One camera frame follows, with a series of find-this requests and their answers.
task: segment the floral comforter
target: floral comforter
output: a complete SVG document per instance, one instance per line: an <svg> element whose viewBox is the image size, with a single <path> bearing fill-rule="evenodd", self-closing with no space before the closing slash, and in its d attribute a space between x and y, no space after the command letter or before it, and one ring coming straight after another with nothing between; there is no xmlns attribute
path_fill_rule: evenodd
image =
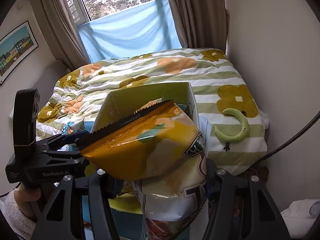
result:
<svg viewBox="0 0 320 240"><path fill-rule="evenodd" d="M58 80L39 112L37 140L61 133L68 122L94 121L111 90L160 82L191 83L199 116L211 124L206 150L218 167L236 175L266 154L264 125L255 101L238 71L217 49L175 49L101 60L67 74ZM248 118L250 134L240 143L230 144L226 152L214 126L226 135L239 133L239 121L222 114L229 107Z"/></svg>

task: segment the beige curtain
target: beige curtain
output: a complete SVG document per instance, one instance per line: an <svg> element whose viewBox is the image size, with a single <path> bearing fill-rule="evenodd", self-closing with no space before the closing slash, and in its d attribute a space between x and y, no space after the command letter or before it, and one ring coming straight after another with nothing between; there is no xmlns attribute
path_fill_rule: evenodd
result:
<svg viewBox="0 0 320 240"><path fill-rule="evenodd" d="M30 0L41 32L56 59L71 70L88 64L66 0Z"/></svg>
<svg viewBox="0 0 320 240"><path fill-rule="evenodd" d="M169 0L169 4L182 47L226 51L228 24L224 0Z"/></svg>

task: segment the printed logo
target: printed logo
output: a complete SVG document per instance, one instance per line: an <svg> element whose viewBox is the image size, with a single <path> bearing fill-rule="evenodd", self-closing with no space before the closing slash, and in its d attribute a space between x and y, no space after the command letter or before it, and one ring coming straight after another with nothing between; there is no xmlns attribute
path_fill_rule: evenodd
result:
<svg viewBox="0 0 320 240"><path fill-rule="evenodd" d="M195 157L204 151L204 141L201 132L198 133L196 138L190 144L188 149L184 152L187 156Z"/></svg>
<svg viewBox="0 0 320 240"><path fill-rule="evenodd" d="M61 176L61 175L67 175L70 174L69 171L57 171L57 172L49 172L49 173L42 173L42 176L47 177L47 176Z"/></svg>
<svg viewBox="0 0 320 240"><path fill-rule="evenodd" d="M19 174L20 174L19 172L16 172L16 173L14 173L13 171L10 172L10 175L11 175L12 178L18 177Z"/></svg>
<svg viewBox="0 0 320 240"><path fill-rule="evenodd" d="M204 185L205 185L205 183L206 182L203 181L199 185L184 189L184 195L186 197L193 197L195 199L196 206L195 206L195 209L194 209L193 213L191 214L191 216L196 215L204 205L204 201L205 201Z"/></svg>
<svg viewBox="0 0 320 240"><path fill-rule="evenodd" d="M113 106L108 106L107 107L107 115L109 118L113 119L116 116L116 110Z"/></svg>

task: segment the person's hand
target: person's hand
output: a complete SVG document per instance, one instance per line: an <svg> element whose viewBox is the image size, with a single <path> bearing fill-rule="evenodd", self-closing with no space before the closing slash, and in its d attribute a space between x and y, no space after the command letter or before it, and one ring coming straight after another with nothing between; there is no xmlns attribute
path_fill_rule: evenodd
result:
<svg viewBox="0 0 320 240"><path fill-rule="evenodd" d="M41 197L41 190L39 188L25 188L22 184L19 190L13 192L14 199L20 211L28 218L33 217L33 211L28 202L37 201Z"/></svg>

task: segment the curtain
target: curtain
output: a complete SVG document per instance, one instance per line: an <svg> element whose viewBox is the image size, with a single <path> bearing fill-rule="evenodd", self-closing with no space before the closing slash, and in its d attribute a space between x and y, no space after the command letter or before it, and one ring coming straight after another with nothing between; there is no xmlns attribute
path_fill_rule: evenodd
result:
<svg viewBox="0 0 320 240"><path fill-rule="evenodd" d="M226 51L228 23L224 0L169 0L181 46Z"/></svg>
<svg viewBox="0 0 320 240"><path fill-rule="evenodd" d="M168 0L154 0L78 26L91 62L180 49Z"/></svg>
<svg viewBox="0 0 320 240"><path fill-rule="evenodd" d="M66 0L30 0L40 30L56 59L70 70L88 64Z"/></svg>

